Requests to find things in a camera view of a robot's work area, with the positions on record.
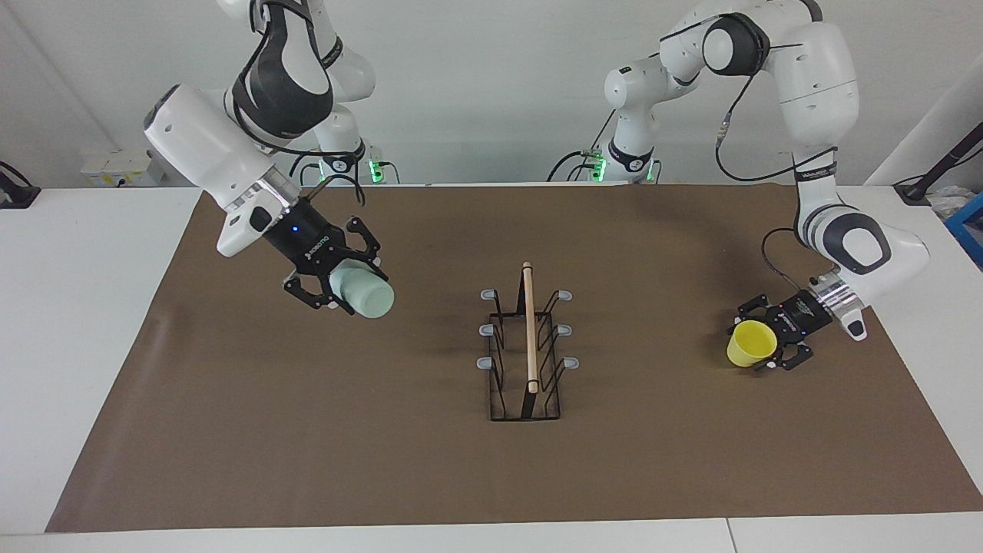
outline yellow cup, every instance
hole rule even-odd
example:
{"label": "yellow cup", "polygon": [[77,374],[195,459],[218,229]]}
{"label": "yellow cup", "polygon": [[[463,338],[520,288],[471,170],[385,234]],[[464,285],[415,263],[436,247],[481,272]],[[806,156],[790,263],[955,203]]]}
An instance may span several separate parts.
{"label": "yellow cup", "polygon": [[758,321],[737,325],[727,346],[727,357],[738,367],[751,367],[772,356],[779,348],[779,337]]}

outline white table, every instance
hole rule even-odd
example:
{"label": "white table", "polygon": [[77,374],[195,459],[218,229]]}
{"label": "white table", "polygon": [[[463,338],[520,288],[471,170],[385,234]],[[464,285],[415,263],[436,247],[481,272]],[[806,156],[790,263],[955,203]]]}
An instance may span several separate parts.
{"label": "white table", "polygon": [[[841,191],[932,251],[929,270],[875,309],[983,489],[983,275],[930,210],[906,208],[890,189]],[[0,534],[43,532],[198,197],[48,190],[26,212],[0,212]],[[983,515],[24,535],[0,537],[0,551],[497,552],[529,543],[547,552],[975,553]]]}

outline black button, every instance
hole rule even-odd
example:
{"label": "black button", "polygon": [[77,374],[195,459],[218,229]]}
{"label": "black button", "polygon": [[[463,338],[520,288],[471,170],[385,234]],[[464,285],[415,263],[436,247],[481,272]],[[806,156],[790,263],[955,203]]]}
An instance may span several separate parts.
{"label": "black button", "polygon": [[254,208],[253,215],[249,217],[249,224],[256,232],[263,232],[273,222],[273,216],[263,208]]}

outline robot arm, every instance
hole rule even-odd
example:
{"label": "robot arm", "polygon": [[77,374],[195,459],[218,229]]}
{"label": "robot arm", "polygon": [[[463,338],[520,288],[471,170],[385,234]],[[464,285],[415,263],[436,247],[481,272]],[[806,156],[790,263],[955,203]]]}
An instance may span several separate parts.
{"label": "robot arm", "polygon": [[[306,0],[220,3],[240,16],[235,10],[248,6],[245,17],[262,32],[260,46],[225,94],[225,113],[201,91],[178,85],[147,116],[147,138],[226,211],[217,246],[222,255],[234,256],[262,236],[294,264],[295,271],[284,281],[292,295],[315,309],[383,315],[393,294],[385,283],[388,277],[377,267],[376,239],[352,217],[347,229],[362,238],[366,249],[349,247],[345,231],[324,219],[258,149],[291,153],[283,146],[329,119],[335,96],[324,67],[341,58],[340,40],[328,27],[322,32],[333,38],[334,53],[319,54],[313,19],[317,11]],[[372,77],[372,85],[363,90],[370,93],[375,82],[371,69],[361,74]],[[349,94],[358,90],[346,89]],[[320,293],[305,290],[300,275],[316,277]],[[351,276],[358,285],[338,275]]]}
{"label": "robot arm", "polygon": [[[799,344],[800,352],[804,337],[833,320],[852,338],[865,339],[861,311],[917,275],[928,264],[929,253],[914,234],[878,223],[846,205],[837,193],[837,145],[859,112],[856,74],[842,33],[823,21],[813,0],[707,0],[687,16],[661,40],[658,58],[608,76],[608,100],[622,112],[605,151],[608,174],[640,180],[644,167],[624,166],[619,158],[630,160],[625,153],[651,157],[652,106],[694,90],[703,69],[722,76],[770,73],[794,143],[796,233],[802,244],[836,268],[813,278],[809,290],[779,306],[767,305],[767,298],[765,304],[762,298],[752,300],[739,309],[740,318],[768,322],[780,343]],[[637,102],[621,101],[623,97]],[[718,150],[728,125],[729,116]],[[752,315],[758,308],[770,314]],[[771,362],[791,368],[781,360],[781,347]]]}

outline wooden handle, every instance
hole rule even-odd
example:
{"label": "wooden handle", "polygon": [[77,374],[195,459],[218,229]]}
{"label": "wooden handle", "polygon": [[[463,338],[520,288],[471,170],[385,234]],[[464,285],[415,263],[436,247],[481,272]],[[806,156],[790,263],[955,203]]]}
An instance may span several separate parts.
{"label": "wooden handle", "polygon": [[529,393],[540,392],[539,360],[536,340],[536,300],[533,298],[533,264],[522,265],[522,280],[526,294],[526,363],[529,365]]}

